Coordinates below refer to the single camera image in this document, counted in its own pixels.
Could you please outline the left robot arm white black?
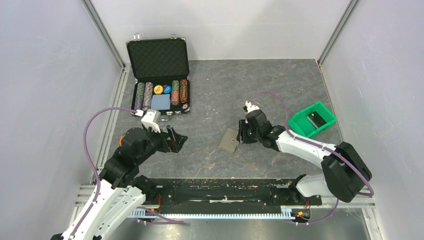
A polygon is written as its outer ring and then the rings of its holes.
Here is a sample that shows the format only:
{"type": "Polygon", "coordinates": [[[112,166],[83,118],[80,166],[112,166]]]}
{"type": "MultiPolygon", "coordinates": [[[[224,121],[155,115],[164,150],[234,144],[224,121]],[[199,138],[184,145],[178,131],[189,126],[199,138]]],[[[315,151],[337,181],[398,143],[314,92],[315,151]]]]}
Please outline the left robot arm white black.
{"type": "Polygon", "coordinates": [[[139,174],[140,165],[157,152],[178,153],[187,140],[169,125],[159,132],[151,127],[129,129],[105,162],[82,212],[52,239],[107,240],[131,212],[157,198],[156,183],[139,174]]]}

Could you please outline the olive card holder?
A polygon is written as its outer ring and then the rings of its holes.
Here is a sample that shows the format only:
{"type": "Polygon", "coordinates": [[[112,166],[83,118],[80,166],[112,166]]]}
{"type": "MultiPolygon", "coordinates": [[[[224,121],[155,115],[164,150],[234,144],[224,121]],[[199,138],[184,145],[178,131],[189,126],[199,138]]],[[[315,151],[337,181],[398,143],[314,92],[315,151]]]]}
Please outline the olive card holder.
{"type": "Polygon", "coordinates": [[[227,128],[218,147],[227,152],[234,153],[240,144],[240,142],[237,140],[237,137],[238,131],[227,128]]]}

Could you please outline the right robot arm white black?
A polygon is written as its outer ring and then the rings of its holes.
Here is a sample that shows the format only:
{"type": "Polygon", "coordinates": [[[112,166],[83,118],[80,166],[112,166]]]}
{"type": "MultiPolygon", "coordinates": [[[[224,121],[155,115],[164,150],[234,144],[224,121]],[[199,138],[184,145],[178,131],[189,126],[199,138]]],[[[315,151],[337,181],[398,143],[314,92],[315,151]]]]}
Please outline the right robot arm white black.
{"type": "Polygon", "coordinates": [[[372,173],[356,149],[348,142],[327,144],[296,134],[282,125],[272,125],[257,106],[244,107],[237,141],[260,143],[265,148],[294,155],[321,169],[320,174],[301,175],[290,185],[289,199],[302,204],[309,197],[332,195],[349,203],[369,187],[372,173]]]}

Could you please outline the black credit card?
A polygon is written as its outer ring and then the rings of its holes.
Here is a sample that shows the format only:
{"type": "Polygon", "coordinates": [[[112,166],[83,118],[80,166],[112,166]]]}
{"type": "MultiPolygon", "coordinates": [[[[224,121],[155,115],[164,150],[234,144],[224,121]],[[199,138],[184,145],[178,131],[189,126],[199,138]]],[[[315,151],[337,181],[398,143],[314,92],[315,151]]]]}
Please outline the black credit card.
{"type": "Polygon", "coordinates": [[[314,126],[315,129],[323,127],[327,122],[323,117],[316,111],[307,115],[307,119],[314,126]]]}

